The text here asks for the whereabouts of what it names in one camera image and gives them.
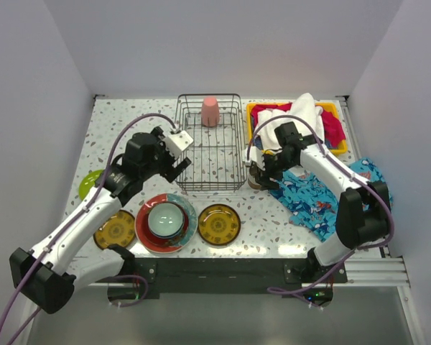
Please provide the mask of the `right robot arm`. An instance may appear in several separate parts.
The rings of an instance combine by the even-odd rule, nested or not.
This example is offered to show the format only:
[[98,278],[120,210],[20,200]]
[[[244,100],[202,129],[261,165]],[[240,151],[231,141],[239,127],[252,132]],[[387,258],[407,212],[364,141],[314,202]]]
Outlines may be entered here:
[[309,125],[308,135],[295,126],[296,116],[274,130],[280,149],[265,154],[249,143],[244,162],[263,189],[278,189],[283,172],[295,166],[311,171],[338,202],[335,232],[309,250],[301,275],[322,282],[357,249],[381,247],[394,234],[387,184],[360,176],[337,160]]

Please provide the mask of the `wire dish rack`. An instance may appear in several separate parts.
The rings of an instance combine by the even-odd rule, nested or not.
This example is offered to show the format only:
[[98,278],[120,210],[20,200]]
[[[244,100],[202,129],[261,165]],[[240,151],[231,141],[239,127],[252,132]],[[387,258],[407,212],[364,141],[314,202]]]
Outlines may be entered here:
[[247,180],[243,163],[246,125],[241,97],[237,93],[216,93],[219,122],[203,124],[203,103],[208,95],[187,93],[177,97],[175,123],[194,140],[183,157],[192,164],[177,179],[185,191],[238,190]]

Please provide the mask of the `pink cup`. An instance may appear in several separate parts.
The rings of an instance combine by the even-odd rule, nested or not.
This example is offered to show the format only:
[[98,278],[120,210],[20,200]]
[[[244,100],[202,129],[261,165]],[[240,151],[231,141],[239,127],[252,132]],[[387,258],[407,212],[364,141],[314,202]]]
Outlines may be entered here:
[[201,107],[201,122],[206,127],[215,127],[220,121],[218,100],[214,96],[203,99]]

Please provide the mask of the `metal cup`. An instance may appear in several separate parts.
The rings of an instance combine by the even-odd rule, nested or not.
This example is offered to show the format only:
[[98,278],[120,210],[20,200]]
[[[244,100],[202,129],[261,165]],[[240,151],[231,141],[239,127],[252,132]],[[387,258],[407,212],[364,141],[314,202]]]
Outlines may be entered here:
[[247,179],[249,186],[255,190],[261,190],[262,186],[259,179],[260,177],[261,175],[259,174],[259,171],[255,167],[250,169],[248,179]]

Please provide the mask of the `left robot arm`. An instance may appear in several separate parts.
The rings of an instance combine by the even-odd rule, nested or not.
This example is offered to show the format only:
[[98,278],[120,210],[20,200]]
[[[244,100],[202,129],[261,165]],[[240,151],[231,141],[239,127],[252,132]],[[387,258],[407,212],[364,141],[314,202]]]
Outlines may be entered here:
[[110,153],[106,168],[80,205],[30,250],[16,249],[9,258],[14,287],[48,314],[59,311],[75,292],[80,277],[69,265],[80,248],[111,216],[142,191],[154,175],[173,182],[191,163],[180,160],[193,144],[185,130],[164,135],[160,127],[139,132],[124,153]]

